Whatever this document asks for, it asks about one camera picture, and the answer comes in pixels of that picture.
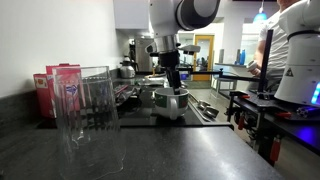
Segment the person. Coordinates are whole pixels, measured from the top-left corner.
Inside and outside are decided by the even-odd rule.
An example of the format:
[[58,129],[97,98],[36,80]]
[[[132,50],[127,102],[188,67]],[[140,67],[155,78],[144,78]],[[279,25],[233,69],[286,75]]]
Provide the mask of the person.
[[[268,79],[268,86],[279,82],[283,76],[287,54],[288,54],[288,41],[286,33],[279,27],[280,14],[298,2],[299,0],[277,0],[279,11],[271,16],[262,26],[259,34],[259,42],[254,55],[254,60],[257,62],[257,68],[249,71],[254,77],[260,76],[262,67],[263,54],[266,46],[266,39],[268,30],[273,29],[272,43],[269,54],[269,61],[267,67],[266,78]],[[257,90],[258,83],[250,82],[247,90]]]
[[197,59],[197,67],[199,67],[200,66],[200,59],[198,58]]
[[207,71],[207,67],[208,67],[208,63],[207,63],[207,61],[204,59],[204,57],[202,57],[202,58],[201,58],[200,71]]

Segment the stove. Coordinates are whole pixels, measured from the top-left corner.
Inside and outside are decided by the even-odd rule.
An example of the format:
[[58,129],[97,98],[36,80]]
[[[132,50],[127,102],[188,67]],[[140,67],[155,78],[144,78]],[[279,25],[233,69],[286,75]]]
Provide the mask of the stove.
[[189,98],[188,109],[184,116],[181,116],[176,120],[170,120],[169,118],[162,117],[155,109],[155,105],[152,100],[152,92],[156,87],[141,86],[140,88],[142,92],[138,97],[129,98],[117,108],[121,127],[231,126],[228,122],[220,122],[215,119],[208,120],[203,118],[193,105],[194,98]]

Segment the blue light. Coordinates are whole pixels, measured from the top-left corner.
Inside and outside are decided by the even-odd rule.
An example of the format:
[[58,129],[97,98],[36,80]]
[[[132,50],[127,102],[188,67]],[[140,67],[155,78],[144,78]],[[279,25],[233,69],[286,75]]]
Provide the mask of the blue light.
[[317,142],[317,140],[315,138],[316,133],[317,133],[317,131],[313,127],[304,127],[304,128],[299,129],[299,131],[297,132],[297,135],[301,139],[303,139],[304,141],[306,141],[310,144],[313,144],[313,143]]
[[267,15],[264,12],[262,12],[262,13],[257,14],[254,17],[253,22],[255,23],[255,22],[259,22],[259,21],[265,21],[267,19],[268,19]]
[[317,84],[316,90],[313,93],[313,97],[311,99],[312,104],[318,104],[317,100],[319,98],[319,94],[320,94],[320,82]]

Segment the gray countertop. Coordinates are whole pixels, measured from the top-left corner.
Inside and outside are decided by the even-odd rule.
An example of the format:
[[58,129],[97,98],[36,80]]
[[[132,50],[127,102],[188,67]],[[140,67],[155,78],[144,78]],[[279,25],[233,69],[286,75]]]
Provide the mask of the gray countertop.
[[[228,127],[133,128],[122,133],[124,169],[102,179],[282,179]],[[60,179],[57,130],[24,129],[0,142],[4,179]]]
[[236,65],[236,64],[230,64],[230,63],[215,63],[216,65],[221,66],[231,66],[231,67],[239,67],[239,68],[247,68],[246,65]]

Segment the cabinet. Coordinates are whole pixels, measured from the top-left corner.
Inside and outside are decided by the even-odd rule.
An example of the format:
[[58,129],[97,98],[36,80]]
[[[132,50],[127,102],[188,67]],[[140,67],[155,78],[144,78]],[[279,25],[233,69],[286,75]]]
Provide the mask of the cabinet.
[[116,29],[149,31],[148,0],[113,0]]

